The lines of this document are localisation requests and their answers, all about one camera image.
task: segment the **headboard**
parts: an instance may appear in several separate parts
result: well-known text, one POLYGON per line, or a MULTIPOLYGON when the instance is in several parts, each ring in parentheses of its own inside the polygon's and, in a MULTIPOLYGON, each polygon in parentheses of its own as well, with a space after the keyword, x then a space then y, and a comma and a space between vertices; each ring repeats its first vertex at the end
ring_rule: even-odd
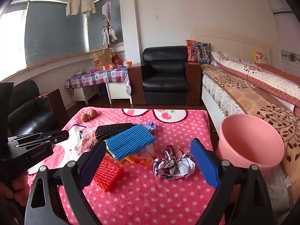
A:
POLYGON ((227 52, 238 59, 254 62, 252 52, 265 54, 270 64, 270 48, 267 44, 253 38, 221 30, 196 28, 193 30, 193 40, 211 44, 211 51, 227 52))

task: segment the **wooden floor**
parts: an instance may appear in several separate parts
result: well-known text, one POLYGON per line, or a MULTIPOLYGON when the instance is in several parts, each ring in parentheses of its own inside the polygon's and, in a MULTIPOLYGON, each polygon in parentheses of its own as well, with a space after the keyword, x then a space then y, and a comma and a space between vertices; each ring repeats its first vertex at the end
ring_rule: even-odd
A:
MULTIPOLYGON (((112 100, 110 104, 108 95, 94 96, 89 101, 89 104, 86 105, 85 102, 77 102, 75 106, 67 110, 69 117, 73 117, 81 108, 84 107, 100 107, 100 108, 140 108, 140 109, 186 109, 186 110, 206 110, 204 103, 199 106, 161 106, 161 105, 136 105, 130 104, 129 99, 117 99, 112 100)), ((213 149, 216 150, 219 136, 217 131, 212 123, 212 120, 209 117, 209 126, 210 126, 210 136, 213 149)))

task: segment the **black leather armchair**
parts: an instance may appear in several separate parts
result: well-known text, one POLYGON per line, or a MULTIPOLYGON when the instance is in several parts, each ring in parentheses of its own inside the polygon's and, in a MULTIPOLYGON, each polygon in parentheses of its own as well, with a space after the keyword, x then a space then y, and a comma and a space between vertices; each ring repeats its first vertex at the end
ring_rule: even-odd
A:
POLYGON ((141 67, 145 104, 186 105, 186 46, 151 47, 141 67))
POLYGON ((39 95, 39 88, 33 80, 14 86, 7 118, 13 136, 60 129, 47 98, 39 95))

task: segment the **brown paper bag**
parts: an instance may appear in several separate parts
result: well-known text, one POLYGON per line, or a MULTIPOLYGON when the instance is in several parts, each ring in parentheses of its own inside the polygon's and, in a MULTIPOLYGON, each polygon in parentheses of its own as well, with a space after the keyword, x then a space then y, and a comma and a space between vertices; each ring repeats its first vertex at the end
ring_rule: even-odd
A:
POLYGON ((112 54, 109 48, 92 53, 97 70, 103 70, 103 66, 112 64, 112 54))

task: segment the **white cardigan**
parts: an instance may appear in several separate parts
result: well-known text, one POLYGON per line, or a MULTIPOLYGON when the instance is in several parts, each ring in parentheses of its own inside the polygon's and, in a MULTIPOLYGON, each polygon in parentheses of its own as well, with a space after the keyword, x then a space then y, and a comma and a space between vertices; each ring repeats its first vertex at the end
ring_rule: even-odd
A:
POLYGON ((85 13, 87 17, 90 16, 90 12, 95 13, 95 4, 92 0, 69 0, 66 8, 66 15, 77 15, 81 5, 82 13, 85 13))

